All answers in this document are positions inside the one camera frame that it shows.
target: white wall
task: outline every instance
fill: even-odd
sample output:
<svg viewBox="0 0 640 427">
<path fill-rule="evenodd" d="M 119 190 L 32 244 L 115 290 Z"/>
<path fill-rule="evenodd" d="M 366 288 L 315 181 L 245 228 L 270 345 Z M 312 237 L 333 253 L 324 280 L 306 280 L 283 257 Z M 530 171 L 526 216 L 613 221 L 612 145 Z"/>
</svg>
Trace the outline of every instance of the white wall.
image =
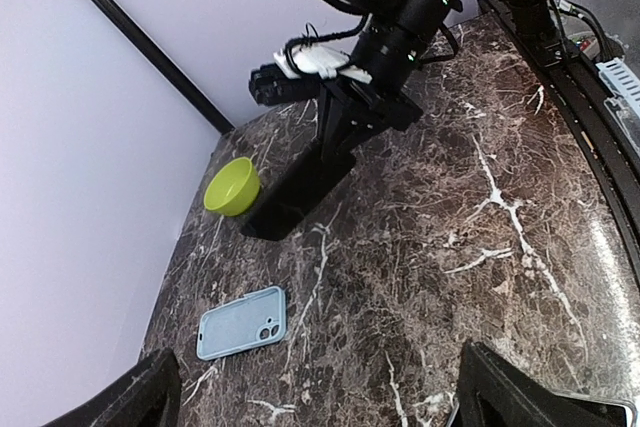
<svg viewBox="0 0 640 427">
<path fill-rule="evenodd" d="M 0 425 L 134 365 L 218 134 L 89 0 L 0 0 Z"/>
<path fill-rule="evenodd" d="M 272 62 L 306 22 L 322 33 L 357 23 L 321 0 L 116 1 L 236 125 L 266 111 L 247 90 L 251 70 Z M 477 15 L 476 0 L 463 1 L 450 23 Z"/>
</svg>

